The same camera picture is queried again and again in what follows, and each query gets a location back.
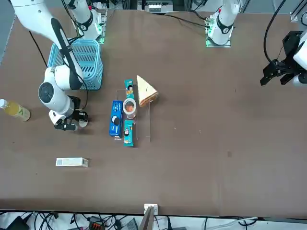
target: tape roll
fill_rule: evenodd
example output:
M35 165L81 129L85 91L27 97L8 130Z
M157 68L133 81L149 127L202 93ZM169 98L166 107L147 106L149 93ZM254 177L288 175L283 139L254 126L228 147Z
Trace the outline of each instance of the tape roll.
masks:
M123 111L128 119L133 119L136 116L136 102L133 98L127 98L123 103Z

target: small white box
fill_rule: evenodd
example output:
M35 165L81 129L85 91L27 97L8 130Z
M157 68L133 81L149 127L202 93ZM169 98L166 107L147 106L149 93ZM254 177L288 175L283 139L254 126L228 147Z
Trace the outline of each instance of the small white box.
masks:
M56 166L82 166L88 167L88 159L83 157L57 158Z

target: bottle cap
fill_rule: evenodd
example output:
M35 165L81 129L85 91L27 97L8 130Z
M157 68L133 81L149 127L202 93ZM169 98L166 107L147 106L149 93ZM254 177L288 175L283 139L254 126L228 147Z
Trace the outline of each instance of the bottle cap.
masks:
M8 103L7 103L6 100L0 99L0 108L1 108L1 109L5 108L7 104L8 104Z

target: blue box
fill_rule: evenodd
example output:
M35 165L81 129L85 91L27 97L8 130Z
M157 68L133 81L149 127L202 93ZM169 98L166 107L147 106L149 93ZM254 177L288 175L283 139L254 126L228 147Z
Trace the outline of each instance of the blue box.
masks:
M120 138L122 121L123 121L123 102L119 100L114 100L112 105L110 130L109 130L109 135L111 137Z
M125 88L126 88L127 98L133 98L134 99L133 80L132 79L125 80Z
M133 146L132 126L133 120L125 120L124 123L124 146Z

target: white label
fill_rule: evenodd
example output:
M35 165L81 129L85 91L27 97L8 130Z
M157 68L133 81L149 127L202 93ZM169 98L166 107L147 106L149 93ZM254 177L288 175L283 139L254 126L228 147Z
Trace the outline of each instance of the white label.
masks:
M18 113L16 113L14 117L18 117L23 121L27 121L30 118L30 111L20 105Z

